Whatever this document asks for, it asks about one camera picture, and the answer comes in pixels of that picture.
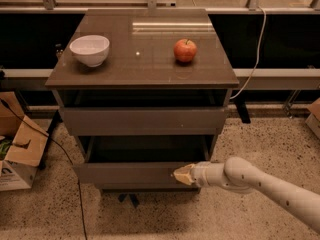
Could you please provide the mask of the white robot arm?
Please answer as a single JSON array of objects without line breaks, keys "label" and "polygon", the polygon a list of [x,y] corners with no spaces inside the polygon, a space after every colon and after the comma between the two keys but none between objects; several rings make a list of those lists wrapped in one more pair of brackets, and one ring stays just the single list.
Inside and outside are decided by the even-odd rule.
[{"label": "white robot arm", "polygon": [[173,176],[185,185],[218,186],[235,193],[257,190],[320,233],[319,194],[267,174],[243,158],[231,157],[224,163],[188,164],[176,169]]}]

